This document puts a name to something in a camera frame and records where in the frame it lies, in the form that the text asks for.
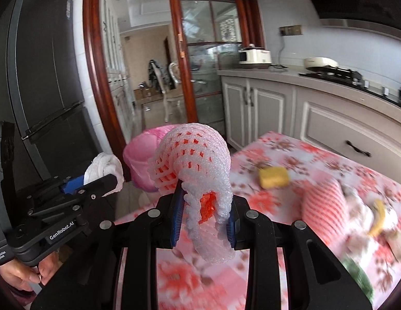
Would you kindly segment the person's left hand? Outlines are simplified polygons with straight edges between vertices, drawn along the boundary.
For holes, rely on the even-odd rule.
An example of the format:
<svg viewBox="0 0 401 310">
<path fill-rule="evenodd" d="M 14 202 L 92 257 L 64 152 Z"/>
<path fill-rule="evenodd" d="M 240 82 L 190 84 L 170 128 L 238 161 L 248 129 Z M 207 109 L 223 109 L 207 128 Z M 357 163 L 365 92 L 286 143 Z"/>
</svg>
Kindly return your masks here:
<svg viewBox="0 0 401 310">
<path fill-rule="evenodd" d="M 12 287 L 31 292 L 33 289 L 30 283 L 46 285 L 61 265 L 58 252 L 53 252 L 42 259 L 37 268 L 28 267 L 18 259 L 13 259 L 0 266 L 0 275 Z"/>
</svg>

